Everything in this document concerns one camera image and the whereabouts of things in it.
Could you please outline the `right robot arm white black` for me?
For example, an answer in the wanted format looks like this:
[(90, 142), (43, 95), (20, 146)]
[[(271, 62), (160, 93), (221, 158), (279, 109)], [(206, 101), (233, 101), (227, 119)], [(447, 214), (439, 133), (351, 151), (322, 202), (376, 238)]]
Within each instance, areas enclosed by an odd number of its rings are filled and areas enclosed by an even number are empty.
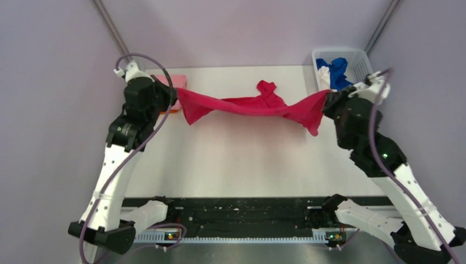
[(322, 219), (330, 227), (356, 227), (390, 246), (405, 263), (457, 262), (452, 249), (465, 243), (465, 229), (443, 218), (417, 183), (405, 154), (378, 132), (382, 119), (370, 100), (354, 89), (328, 92), (323, 114), (334, 121), (337, 144), (376, 184), (400, 218), (386, 217), (335, 194), (323, 203)]

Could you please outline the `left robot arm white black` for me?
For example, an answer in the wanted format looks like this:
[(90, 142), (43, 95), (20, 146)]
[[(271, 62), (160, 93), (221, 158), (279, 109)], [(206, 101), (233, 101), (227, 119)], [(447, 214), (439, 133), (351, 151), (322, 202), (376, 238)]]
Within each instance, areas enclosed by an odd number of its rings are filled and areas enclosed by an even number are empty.
[(68, 228), (68, 233), (79, 239), (82, 263), (93, 262), (86, 255), (89, 248), (123, 255), (132, 247), (135, 237), (149, 227), (158, 223), (170, 227), (176, 221), (176, 212), (158, 199), (121, 214), (134, 167), (177, 101), (169, 75), (165, 82), (148, 75), (129, 78), (126, 83), (121, 113), (108, 129), (96, 187), (81, 218)]

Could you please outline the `magenta t shirt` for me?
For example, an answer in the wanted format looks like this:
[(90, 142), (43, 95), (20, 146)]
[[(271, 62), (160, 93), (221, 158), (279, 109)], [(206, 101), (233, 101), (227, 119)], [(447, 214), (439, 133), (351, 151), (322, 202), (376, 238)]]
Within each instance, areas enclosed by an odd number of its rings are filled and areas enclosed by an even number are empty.
[(259, 91), (256, 97), (219, 99), (189, 90), (178, 90), (177, 97), (189, 125), (212, 111), (222, 111), (251, 117), (283, 117), (302, 125), (312, 136), (317, 136), (326, 96), (330, 91), (319, 91), (287, 105), (275, 93), (276, 88), (275, 83), (261, 80), (256, 86)]

